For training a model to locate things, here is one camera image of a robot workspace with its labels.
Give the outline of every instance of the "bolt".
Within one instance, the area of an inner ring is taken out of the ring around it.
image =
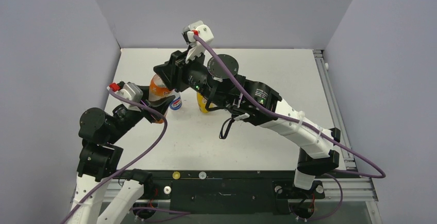
[[[317,186],[317,188],[315,189],[316,192],[322,194],[323,193],[323,186],[319,185]]]
[[[275,192],[278,193],[278,194],[281,194],[282,193],[282,187],[280,185],[275,187]]]
[[[206,178],[206,172],[201,171],[201,172],[199,173],[199,178],[200,178],[200,179],[205,179],[205,178]]]
[[[172,192],[172,188],[171,188],[170,186],[166,186],[166,187],[164,187],[164,193],[165,193],[166,195],[170,194],[170,192]]]

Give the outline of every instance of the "red connector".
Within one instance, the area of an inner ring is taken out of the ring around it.
[[[114,92],[117,92],[118,90],[121,89],[120,86],[117,83],[115,83],[115,82],[111,83],[109,85],[109,88],[112,89]]]

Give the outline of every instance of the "orange bottle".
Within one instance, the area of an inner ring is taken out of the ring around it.
[[[158,75],[154,75],[152,80],[150,81],[150,87],[149,87],[149,100],[150,101],[157,101],[162,98],[165,98],[169,96],[172,93],[171,90],[169,90],[162,79]],[[161,124],[164,122],[164,120],[156,121],[157,123]]]

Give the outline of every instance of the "yellow knob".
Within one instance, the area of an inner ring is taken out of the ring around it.
[[[174,178],[174,179],[179,179],[179,178],[180,178],[180,172],[175,171],[175,172],[173,173],[173,178]]]

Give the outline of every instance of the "white wall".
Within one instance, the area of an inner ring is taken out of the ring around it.
[[[68,212],[79,118],[103,106],[119,53],[95,0],[0,0],[1,223]]]
[[[353,0],[325,51],[353,148],[387,173],[385,224],[437,221],[436,17],[437,0]]]
[[[179,48],[197,20],[215,47],[325,48],[352,0],[96,1],[122,48]]]

